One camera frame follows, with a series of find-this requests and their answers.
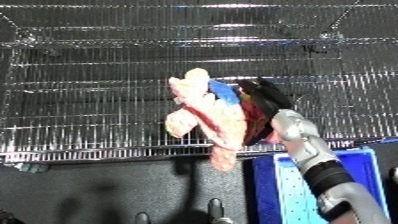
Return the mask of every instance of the black floor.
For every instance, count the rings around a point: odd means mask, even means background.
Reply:
[[[375,147],[387,201],[398,223],[398,186],[388,170],[398,165],[398,144]],[[218,197],[236,223],[256,223],[250,160],[232,173],[207,160],[54,166],[45,174],[0,169],[0,208],[27,224],[128,224],[146,211],[154,223],[206,223],[207,202]]]

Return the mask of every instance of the blue tray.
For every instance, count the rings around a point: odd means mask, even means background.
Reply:
[[[370,148],[335,151],[355,181],[363,184],[388,214],[380,172]],[[287,154],[253,160],[260,224],[323,224],[316,200]]]

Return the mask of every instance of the robotic arm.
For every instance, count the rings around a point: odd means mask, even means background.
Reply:
[[[315,124],[291,110],[292,104],[274,84],[261,78],[257,84],[247,80],[238,84],[269,118],[324,219],[332,224],[391,223],[371,194],[344,169]]]

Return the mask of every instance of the metal wire shelf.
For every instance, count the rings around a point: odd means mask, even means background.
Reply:
[[[163,127],[167,78],[195,67],[272,80],[333,148],[397,136],[398,5],[284,2],[0,1],[1,162],[206,155]]]

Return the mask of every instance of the pink plush toy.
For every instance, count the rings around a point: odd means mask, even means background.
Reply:
[[[221,171],[233,169],[237,151],[248,138],[261,132],[267,121],[250,103],[250,96],[211,80],[207,71],[200,68],[188,71],[185,79],[170,78],[169,84],[175,101],[184,106],[167,116],[167,131],[182,138],[199,125],[214,142],[210,157],[213,167]]]

